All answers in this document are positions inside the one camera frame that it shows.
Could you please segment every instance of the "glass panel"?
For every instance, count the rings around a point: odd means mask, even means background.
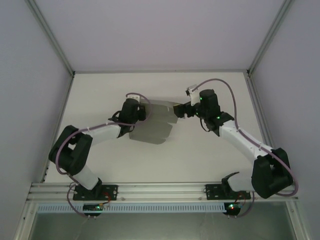
[[[256,203],[233,219],[222,213],[38,214],[29,240],[295,240],[285,203]]]

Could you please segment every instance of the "metal frame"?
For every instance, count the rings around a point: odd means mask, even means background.
[[[271,136],[268,124],[267,124],[266,116],[265,116],[263,109],[262,109],[262,105],[261,105],[260,98],[259,98],[259,95],[258,95],[258,92],[256,89],[255,82],[252,80],[251,77],[249,77],[249,75],[247,73],[244,73],[244,78],[245,78],[246,85],[248,87],[248,91],[249,91],[249,95],[250,95],[251,102],[253,105],[254,113],[255,113],[256,119],[258,121],[262,140],[265,144],[267,144],[271,147],[274,147],[274,141],[272,139],[272,136]]]
[[[75,74],[158,74],[158,73],[246,73],[246,69],[149,69],[149,70],[108,70],[75,71]]]
[[[233,202],[224,200],[207,200],[205,191],[206,184],[218,184],[219,182],[198,182],[198,183],[118,183],[118,199],[113,201],[114,204],[121,209],[121,206],[141,205],[141,206],[165,206],[167,204],[175,205],[179,211],[185,206],[202,206],[202,209],[196,212],[210,212],[208,206],[215,206],[219,203]],[[14,240],[26,240],[32,233],[32,226],[39,207],[43,204],[49,204],[54,207],[57,204],[66,206],[67,191],[69,183],[33,183],[31,185],[26,204],[21,215],[17,232]],[[268,199],[259,196],[255,197],[258,203],[277,203],[285,202],[288,208],[294,209],[290,215],[290,220],[294,229],[297,240],[309,240],[308,232],[305,231],[304,221],[298,215],[298,208],[294,208],[298,204],[297,197],[281,197],[274,195]],[[76,206],[84,202],[71,201]],[[97,203],[96,201],[87,201],[86,203]]]
[[[306,217],[302,211],[301,203],[299,201],[287,201],[286,207],[297,240],[312,240],[310,229],[306,224]]]
[[[69,95],[70,95],[70,92],[71,92],[71,88],[72,88],[72,85],[74,83],[74,78],[75,76],[71,76],[70,77],[70,83],[69,83],[69,86],[68,88],[66,89],[67,91],[63,94],[64,96],[64,99],[63,99],[63,104],[61,106],[61,110],[60,110],[60,113],[59,113],[59,116],[58,116],[58,121],[54,127],[54,131],[53,131],[53,136],[52,136],[52,139],[51,139],[51,146],[53,146],[55,144],[55,141],[58,137],[58,133],[59,133],[59,129],[60,129],[60,125],[61,125],[61,122],[62,122],[62,118],[65,114],[65,110],[66,110],[66,107],[67,107],[67,102],[68,102],[68,99],[69,99]],[[48,172],[48,169],[49,169],[49,164],[50,164],[50,161],[49,159],[46,160],[46,164],[44,165],[44,168],[42,170],[42,174],[41,174],[41,183],[43,183],[45,180],[46,180],[46,176],[47,176],[47,172]]]
[[[264,40],[256,53],[249,69],[248,74],[251,77],[252,74],[255,72],[257,66],[259,65],[261,59],[265,55],[266,51],[268,50],[268,47],[270,46],[272,40],[274,39],[278,29],[280,28],[281,24],[283,23],[287,13],[289,12],[292,4],[295,0],[284,0],[280,9],[278,10],[268,32],[266,33],[266,36],[264,37]]]
[[[34,0],[24,0],[27,6],[29,7],[30,11],[32,12],[35,20],[38,22],[40,28],[43,30],[44,35],[47,37],[49,40],[53,50],[55,51],[56,55],[58,58],[61,60],[63,63],[64,67],[67,69],[69,74],[73,77],[75,75],[74,70],[72,69],[64,51],[60,47],[57,39],[55,38],[54,34],[52,33],[46,19],[42,15],[38,5]]]
[[[68,203],[39,203],[38,214],[74,213]],[[87,214],[163,214],[163,213],[225,213],[223,202],[150,202],[150,203],[118,203],[104,205],[101,210],[83,210],[84,203],[75,203],[80,213]]]

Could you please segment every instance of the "white floor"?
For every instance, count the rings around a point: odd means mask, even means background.
[[[154,100],[185,103],[189,101],[187,87],[211,78],[221,78],[231,85],[240,126],[261,140],[241,72],[76,74],[60,131],[67,125],[83,128],[106,122],[121,109],[128,92],[138,92]],[[221,110],[234,115],[231,95],[223,83],[207,83],[201,89],[214,89]],[[170,137],[160,145],[130,140],[127,135],[95,145],[87,165],[106,183],[216,182],[230,173],[252,167],[229,143],[213,132],[203,131],[196,117],[179,119]],[[51,163],[45,182],[71,180],[59,175]]]

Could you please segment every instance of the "black mounting plate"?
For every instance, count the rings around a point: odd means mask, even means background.
[[[222,184],[206,184],[205,194],[207,200],[236,200],[237,198],[243,200],[243,195],[246,200],[251,199],[250,193],[246,191],[234,191],[226,195],[222,188]]]
[[[102,184],[99,186],[100,194],[95,195],[92,191],[87,190],[81,185],[75,186],[73,200],[74,201],[108,201],[108,196],[104,193],[108,193],[111,201],[117,200],[118,185]]]

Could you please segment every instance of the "white panel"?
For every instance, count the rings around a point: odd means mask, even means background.
[[[295,1],[254,76],[274,142],[300,183],[312,239],[320,239],[319,9],[319,0]]]
[[[243,73],[76,74],[61,128],[105,122],[121,109],[128,92],[185,103],[189,101],[187,87],[210,78],[221,78],[231,85],[240,126],[261,140]],[[201,89],[205,88],[214,88],[221,109],[234,114],[231,94],[223,83],[208,83]],[[179,119],[167,141],[160,145],[130,140],[127,135],[97,144],[90,150],[87,165],[103,182],[115,183],[214,182],[251,168],[227,141],[205,132],[196,117]],[[50,164],[46,182],[69,181]]]
[[[21,0],[0,1],[0,239],[41,180],[70,76]]]
[[[247,69],[282,0],[37,0],[76,71]]]

